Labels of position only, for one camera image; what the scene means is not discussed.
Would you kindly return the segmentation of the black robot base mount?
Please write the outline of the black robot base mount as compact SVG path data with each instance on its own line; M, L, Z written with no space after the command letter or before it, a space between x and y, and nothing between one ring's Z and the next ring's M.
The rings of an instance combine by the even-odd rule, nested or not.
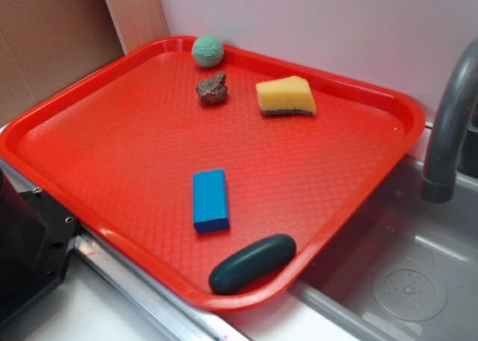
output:
M18 192L1 173L1 326L63 283L78 220L46 192Z

